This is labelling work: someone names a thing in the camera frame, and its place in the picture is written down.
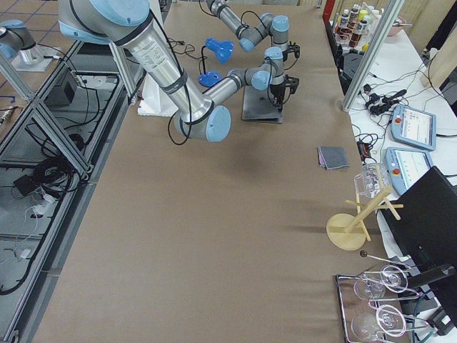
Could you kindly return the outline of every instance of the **white table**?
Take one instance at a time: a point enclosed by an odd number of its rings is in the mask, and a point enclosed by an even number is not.
[[[402,89],[408,89],[405,97],[408,98],[408,105],[416,108],[422,109],[427,112],[433,113],[437,116],[437,133],[452,135],[457,134],[457,118],[456,115],[452,112],[449,104],[441,98],[436,96],[437,93],[432,89],[425,89],[421,83],[422,73],[417,73],[415,75],[407,76],[402,80],[384,84],[383,80],[395,80],[404,74],[421,69],[425,71],[426,68],[422,64],[421,58],[417,54],[416,50],[413,47],[413,44],[406,36],[404,31],[401,31],[399,34],[393,37],[387,37],[381,51],[379,52],[377,59],[373,66],[371,67],[371,73],[376,75],[376,77],[368,76],[366,78],[366,83],[373,86],[374,84],[380,84],[377,86],[373,92],[381,95],[387,94],[390,92],[397,92]],[[349,115],[351,121],[354,125],[358,126],[361,130],[361,133],[377,134],[379,136],[384,135],[384,129],[378,126],[375,122],[370,120],[370,115],[367,110],[364,109],[364,104],[366,100],[362,96],[358,96],[357,100],[354,102],[352,110],[350,110]],[[380,120],[380,116],[372,116],[373,120]],[[384,116],[381,119],[380,124],[387,124],[389,116]],[[360,132],[356,127],[353,126],[354,134],[357,135]],[[379,139],[371,152],[374,159],[377,162],[383,161],[384,158],[384,149],[390,146],[395,147],[410,147],[405,144],[399,143],[392,139],[391,128],[388,127],[386,130],[385,140]],[[455,160],[455,151],[457,150],[457,138],[437,138],[436,150],[430,153],[433,163],[444,173],[444,174],[457,174],[457,161]],[[457,177],[450,178],[449,181],[452,184],[457,184]],[[380,230],[383,236],[383,243],[386,248],[387,255],[389,257],[399,256],[401,257],[400,249],[393,239],[392,233],[388,228],[387,223],[384,221],[384,218],[381,214],[378,214],[378,223]],[[433,313],[433,310],[425,311],[420,314],[419,317],[427,318]],[[428,330],[417,330],[418,335],[423,339]],[[430,343],[455,343],[457,342],[457,329],[454,328],[449,334],[444,337],[438,335],[433,335],[427,342]]]

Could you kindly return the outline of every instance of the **blue tablet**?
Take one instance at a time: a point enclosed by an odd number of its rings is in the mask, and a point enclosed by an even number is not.
[[[435,114],[398,105],[393,110],[391,130],[396,141],[428,151],[435,150]]]
[[[419,149],[387,148],[384,161],[398,195],[406,192],[433,166],[428,151]]]

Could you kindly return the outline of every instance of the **black electronic device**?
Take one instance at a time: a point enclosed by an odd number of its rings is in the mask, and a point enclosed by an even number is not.
[[[429,283],[454,325],[457,325],[457,191],[440,172],[431,167],[401,197],[392,202],[404,205],[396,220],[381,210],[401,252],[410,255]],[[449,275],[437,277],[439,271]]]

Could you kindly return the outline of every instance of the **black monitor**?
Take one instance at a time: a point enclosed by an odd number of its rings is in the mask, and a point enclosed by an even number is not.
[[[401,252],[424,273],[442,264],[457,267],[457,190],[433,166],[393,203],[401,220],[382,210]],[[457,326],[457,276],[432,282],[436,298]]]

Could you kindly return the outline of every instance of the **wooden round base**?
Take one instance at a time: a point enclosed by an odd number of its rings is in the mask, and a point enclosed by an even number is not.
[[[360,225],[357,225],[352,232],[344,232],[354,218],[350,214],[338,213],[327,222],[328,238],[340,249],[352,251],[360,249],[365,244],[366,236]]]

